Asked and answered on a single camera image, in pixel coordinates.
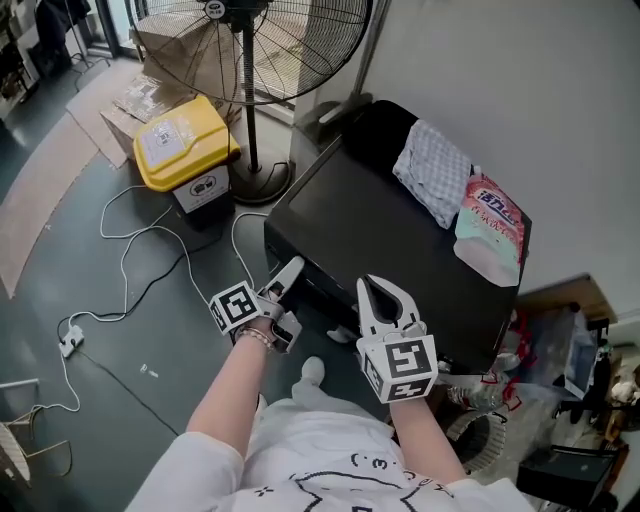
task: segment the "fan base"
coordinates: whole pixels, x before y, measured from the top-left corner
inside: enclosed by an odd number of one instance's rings
[[[277,199],[291,184],[293,170],[286,157],[268,150],[258,151],[261,170],[249,171],[249,147],[242,147],[242,157],[229,164],[231,194],[238,203],[262,204]]]

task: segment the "trash can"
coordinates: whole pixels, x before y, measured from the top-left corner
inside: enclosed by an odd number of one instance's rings
[[[235,211],[227,164],[240,157],[240,146],[205,96],[144,125],[133,150],[147,187],[171,192],[195,229]]]

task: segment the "bracelet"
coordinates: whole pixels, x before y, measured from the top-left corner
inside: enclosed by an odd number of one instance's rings
[[[258,329],[254,329],[253,327],[245,327],[238,333],[238,337],[244,334],[246,334],[247,336],[251,336],[252,338],[255,338],[257,340],[260,340],[262,343],[266,345],[269,351],[274,350],[273,342],[269,338],[267,338],[263,333],[261,333]]]

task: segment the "trash bin lid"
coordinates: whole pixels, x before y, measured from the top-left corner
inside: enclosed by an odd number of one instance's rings
[[[144,125],[133,150],[145,184],[167,192],[240,155],[240,146],[205,96]]]

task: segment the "white t-shirt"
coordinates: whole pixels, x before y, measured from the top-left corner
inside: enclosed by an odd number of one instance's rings
[[[178,437],[128,512],[530,512],[507,480],[448,486],[407,471],[392,429],[340,413],[269,411],[246,461],[205,434]]]

